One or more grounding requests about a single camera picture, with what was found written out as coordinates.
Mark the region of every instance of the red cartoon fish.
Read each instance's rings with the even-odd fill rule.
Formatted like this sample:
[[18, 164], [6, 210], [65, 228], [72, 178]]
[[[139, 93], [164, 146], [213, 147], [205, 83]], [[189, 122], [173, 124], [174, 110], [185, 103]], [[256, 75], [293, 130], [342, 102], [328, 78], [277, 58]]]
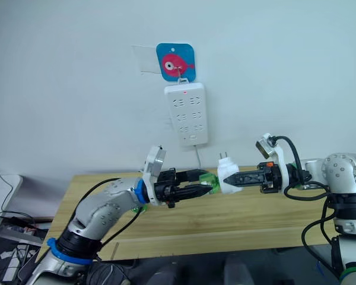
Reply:
[[194, 68], [194, 64], [187, 64], [179, 55], [171, 53], [164, 56], [162, 66], [167, 75], [174, 77], [179, 77], [179, 72], [183, 75], [188, 68]]

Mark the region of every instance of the green object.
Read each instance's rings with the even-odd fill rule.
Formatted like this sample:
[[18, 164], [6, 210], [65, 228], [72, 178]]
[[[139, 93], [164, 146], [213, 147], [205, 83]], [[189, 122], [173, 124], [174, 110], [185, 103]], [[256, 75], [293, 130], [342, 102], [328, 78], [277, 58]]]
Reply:
[[343, 273], [340, 275], [340, 281], [342, 281], [348, 274], [356, 272], [356, 267], [349, 267], [346, 270], [343, 271]]
[[199, 177], [200, 183], [206, 182], [207, 185], [212, 186], [212, 190], [209, 191], [210, 194], [215, 194], [217, 192], [220, 192], [220, 184], [219, 184], [219, 179], [216, 175], [212, 173], [205, 173], [200, 175]]
[[[139, 208], [133, 208], [132, 212], [137, 213]], [[148, 209], [147, 205], [142, 206], [142, 211], [141, 213], [145, 212]]]

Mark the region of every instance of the socket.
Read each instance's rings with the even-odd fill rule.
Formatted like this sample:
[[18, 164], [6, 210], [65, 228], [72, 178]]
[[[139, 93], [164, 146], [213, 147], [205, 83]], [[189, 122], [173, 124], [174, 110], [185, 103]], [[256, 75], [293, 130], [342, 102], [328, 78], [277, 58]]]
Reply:
[[202, 83], [165, 87], [174, 128], [182, 146], [208, 142], [206, 93]]

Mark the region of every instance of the sticker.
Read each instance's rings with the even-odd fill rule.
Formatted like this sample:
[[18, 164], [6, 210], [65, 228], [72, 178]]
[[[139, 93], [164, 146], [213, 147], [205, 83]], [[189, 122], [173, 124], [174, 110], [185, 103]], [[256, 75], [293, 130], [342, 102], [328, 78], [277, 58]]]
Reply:
[[162, 77], [169, 82], [176, 82], [179, 77], [194, 81], [194, 49], [187, 43], [160, 43], [156, 47], [158, 63]]

